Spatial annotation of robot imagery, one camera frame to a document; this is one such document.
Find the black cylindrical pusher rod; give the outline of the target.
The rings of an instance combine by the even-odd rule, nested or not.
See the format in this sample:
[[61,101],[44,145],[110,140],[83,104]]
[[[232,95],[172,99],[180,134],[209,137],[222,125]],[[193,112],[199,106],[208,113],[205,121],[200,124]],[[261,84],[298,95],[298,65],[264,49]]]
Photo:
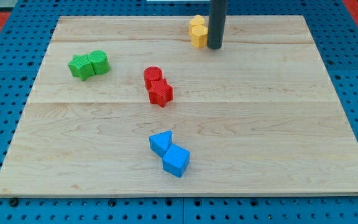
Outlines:
[[207,46],[217,50],[222,47],[228,0],[210,0]]

